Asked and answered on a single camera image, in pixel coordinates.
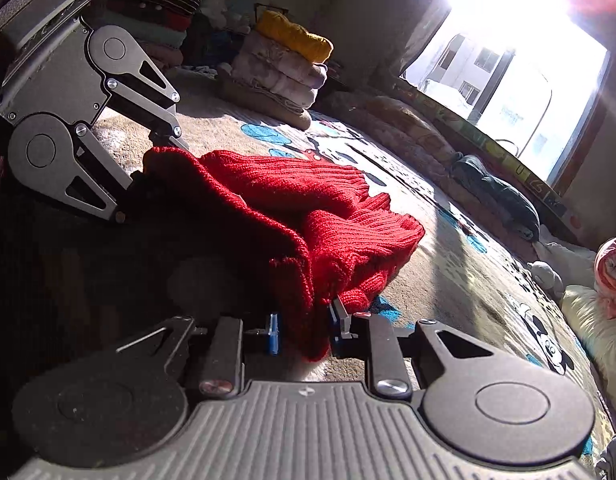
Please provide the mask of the cream white pillow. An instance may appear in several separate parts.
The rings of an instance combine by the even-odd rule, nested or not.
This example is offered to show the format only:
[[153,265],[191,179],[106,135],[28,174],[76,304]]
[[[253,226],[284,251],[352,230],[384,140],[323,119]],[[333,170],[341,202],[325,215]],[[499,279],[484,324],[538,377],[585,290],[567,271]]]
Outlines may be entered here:
[[567,286],[561,310],[602,379],[616,411],[616,318],[608,317],[606,301],[593,288]]

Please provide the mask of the red knitted sweater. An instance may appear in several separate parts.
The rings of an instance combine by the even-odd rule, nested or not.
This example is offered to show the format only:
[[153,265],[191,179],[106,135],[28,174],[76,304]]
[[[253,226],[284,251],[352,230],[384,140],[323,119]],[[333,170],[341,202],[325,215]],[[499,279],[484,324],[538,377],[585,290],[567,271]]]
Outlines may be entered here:
[[329,303],[369,309],[425,235],[351,166],[153,148],[143,169],[170,236],[212,250],[253,304],[271,292],[286,338],[309,361],[329,351]]

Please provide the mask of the floral folded mattress pad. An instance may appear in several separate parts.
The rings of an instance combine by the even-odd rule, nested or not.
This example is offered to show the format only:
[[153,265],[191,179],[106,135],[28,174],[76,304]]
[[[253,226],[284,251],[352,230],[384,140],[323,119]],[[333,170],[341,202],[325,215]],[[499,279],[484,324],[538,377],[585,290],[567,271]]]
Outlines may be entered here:
[[389,96],[368,96],[346,91],[334,91],[325,98],[320,96],[315,108],[362,131],[388,148],[419,174],[434,182],[468,214],[468,218],[518,257],[525,261],[537,259],[532,243],[508,229],[499,211],[483,204],[451,177],[451,164],[459,153],[414,108]]

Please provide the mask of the Mickey Mouse bed blanket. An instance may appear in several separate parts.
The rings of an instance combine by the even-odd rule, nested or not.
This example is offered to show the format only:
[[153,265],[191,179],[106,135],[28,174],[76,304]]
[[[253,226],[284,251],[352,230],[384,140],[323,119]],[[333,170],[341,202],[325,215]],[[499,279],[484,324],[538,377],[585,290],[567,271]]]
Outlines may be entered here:
[[583,388],[596,422],[582,460],[598,460],[613,416],[584,346],[532,281],[532,246],[443,183],[421,145],[398,131],[379,143],[379,122],[357,128],[322,114],[300,130],[222,99],[204,76],[173,78],[187,153],[156,150],[145,128],[114,112],[94,133],[124,170],[158,174],[201,205],[184,229],[187,255],[166,272],[180,310],[203,316],[269,292],[309,359],[293,371],[317,379],[360,374],[357,361],[326,353],[332,299],[398,326],[437,318]]

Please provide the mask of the yellow knitted garment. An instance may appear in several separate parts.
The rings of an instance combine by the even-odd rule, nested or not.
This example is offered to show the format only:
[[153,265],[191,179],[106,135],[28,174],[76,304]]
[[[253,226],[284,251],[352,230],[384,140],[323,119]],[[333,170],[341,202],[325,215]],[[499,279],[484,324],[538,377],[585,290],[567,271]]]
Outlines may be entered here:
[[334,45],[327,38],[309,32],[280,12],[263,12],[257,19],[256,30],[311,63],[325,63],[334,51]]

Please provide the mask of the white cloth by pillow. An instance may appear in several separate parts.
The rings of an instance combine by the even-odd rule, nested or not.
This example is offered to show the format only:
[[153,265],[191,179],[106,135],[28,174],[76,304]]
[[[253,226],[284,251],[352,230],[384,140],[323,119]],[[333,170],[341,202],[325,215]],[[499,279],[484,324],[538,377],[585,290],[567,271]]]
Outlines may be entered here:
[[532,246],[538,259],[547,263],[561,277],[565,286],[594,287],[596,253],[592,250],[560,240],[544,224],[539,228],[539,240]]

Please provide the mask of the small grey plush toy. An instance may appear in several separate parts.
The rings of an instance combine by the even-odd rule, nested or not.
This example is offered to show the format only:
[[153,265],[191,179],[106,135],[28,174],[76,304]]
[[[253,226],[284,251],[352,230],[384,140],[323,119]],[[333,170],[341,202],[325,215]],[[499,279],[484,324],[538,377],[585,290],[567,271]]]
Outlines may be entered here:
[[553,270],[549,263],[534,261],[527,268],[536,284],[555,302],[560,302],[564,295],[562,278]]

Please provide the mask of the stack of folded pale clothes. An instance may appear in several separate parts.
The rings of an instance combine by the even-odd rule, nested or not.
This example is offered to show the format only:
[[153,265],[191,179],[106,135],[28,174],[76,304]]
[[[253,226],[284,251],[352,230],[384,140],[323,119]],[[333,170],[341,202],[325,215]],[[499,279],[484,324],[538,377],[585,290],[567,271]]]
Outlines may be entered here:
[[224,99],[302,131],[311,126],[309,109],[327,81],[326,62],[311,63],[257,30],[218,73]]

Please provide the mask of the pink rolled quilt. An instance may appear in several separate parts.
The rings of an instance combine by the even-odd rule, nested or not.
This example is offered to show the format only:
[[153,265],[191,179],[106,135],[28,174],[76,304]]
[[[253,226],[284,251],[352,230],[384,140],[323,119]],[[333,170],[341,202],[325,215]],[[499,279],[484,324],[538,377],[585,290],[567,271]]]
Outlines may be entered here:
[[616,237],[605,242],[596,253],[594,288],[608,318],[616,318]]

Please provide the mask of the dark blue folded garment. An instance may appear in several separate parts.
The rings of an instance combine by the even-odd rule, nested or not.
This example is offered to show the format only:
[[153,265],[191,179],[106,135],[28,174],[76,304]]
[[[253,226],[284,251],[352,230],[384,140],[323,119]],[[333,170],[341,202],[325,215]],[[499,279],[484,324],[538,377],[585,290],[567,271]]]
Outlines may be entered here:
[[527,242],[539,240],[540,218],[532,202],[512,184],[501,180],[475,155],[457,155],[451,176],[477,197],[503,226]]

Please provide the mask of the stack of folded grey clothes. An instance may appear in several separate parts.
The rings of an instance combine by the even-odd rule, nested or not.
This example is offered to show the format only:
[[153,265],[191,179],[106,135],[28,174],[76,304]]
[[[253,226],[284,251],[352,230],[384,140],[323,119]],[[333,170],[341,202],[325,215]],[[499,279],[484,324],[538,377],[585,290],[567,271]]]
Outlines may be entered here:
[[597,479],[616,480],[616,434],[601,453],[594,472]]

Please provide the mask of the stack of dark folded clothes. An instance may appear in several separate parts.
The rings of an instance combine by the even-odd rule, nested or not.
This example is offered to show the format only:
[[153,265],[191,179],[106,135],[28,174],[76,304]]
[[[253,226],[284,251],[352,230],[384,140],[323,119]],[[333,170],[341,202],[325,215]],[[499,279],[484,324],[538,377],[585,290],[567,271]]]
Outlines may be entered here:
[[182,46],[201,0],[106,0],[97,27],[125,29],[159,68],[183,64]]

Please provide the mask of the window with frame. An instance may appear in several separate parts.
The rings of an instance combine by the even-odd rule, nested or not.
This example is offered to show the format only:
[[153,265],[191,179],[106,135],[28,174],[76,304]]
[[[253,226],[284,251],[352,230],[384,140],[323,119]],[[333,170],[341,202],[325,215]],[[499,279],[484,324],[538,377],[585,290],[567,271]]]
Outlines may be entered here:
[[565,193],[616,87],[616,0],[433,0],[398,74]]

